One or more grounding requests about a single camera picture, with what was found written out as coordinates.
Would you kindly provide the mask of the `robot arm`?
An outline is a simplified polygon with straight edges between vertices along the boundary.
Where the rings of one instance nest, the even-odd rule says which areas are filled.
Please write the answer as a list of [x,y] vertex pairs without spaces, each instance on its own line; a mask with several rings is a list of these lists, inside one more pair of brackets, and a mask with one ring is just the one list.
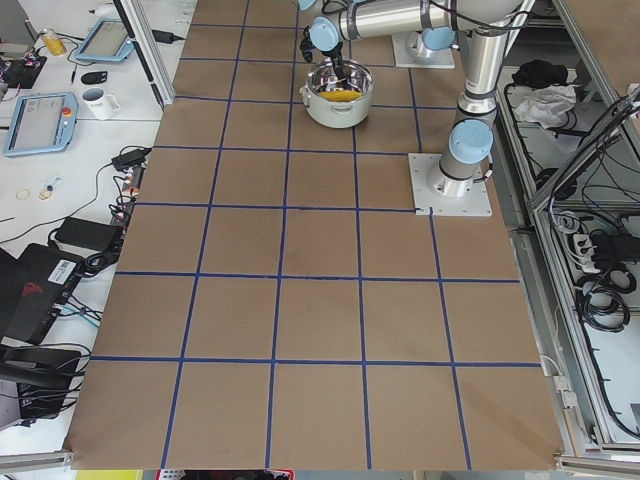
[[530,10],[524,1],[349,1],[326,13],[320,1],[295,5],[316,14],[307,38],[330,58],[341,83],[346,82],[344,41],[444,27],[471,31],[465,92],[472,98],[484,97],[495,88],[509,38],[524,25]]
[[454,31],[470,30],[464,90],[445,152],[427,174],[444,198],[462,198],[475,183],[480,163],[493,144],[495,91],[503,61],[529,17],[531,1],[433,1]]

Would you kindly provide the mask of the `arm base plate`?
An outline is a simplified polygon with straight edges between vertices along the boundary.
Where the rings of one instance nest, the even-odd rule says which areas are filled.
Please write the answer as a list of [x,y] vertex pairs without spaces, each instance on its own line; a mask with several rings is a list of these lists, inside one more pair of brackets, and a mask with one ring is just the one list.
[[467,180],[453,180],[440,169],[440,154],[410,153],[409,173],[417,215],[490,217],[492,208],[481,169]]
[[395,65],[404,68],[454,69],[455,33],[447,28],[391,36]]

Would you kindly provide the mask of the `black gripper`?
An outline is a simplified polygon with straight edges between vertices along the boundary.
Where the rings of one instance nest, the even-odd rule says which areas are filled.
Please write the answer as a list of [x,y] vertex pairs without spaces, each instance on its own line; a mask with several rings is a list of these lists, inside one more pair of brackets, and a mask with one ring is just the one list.
[[344,59],[342,55],[343,43],[338,42],[336,46],[329,50],[322,50],[321,53],[324,57],[328,58],[333,67],[333,71],[336,78],[341,81],[343,86],[350,86],[349,76],[344,70]]

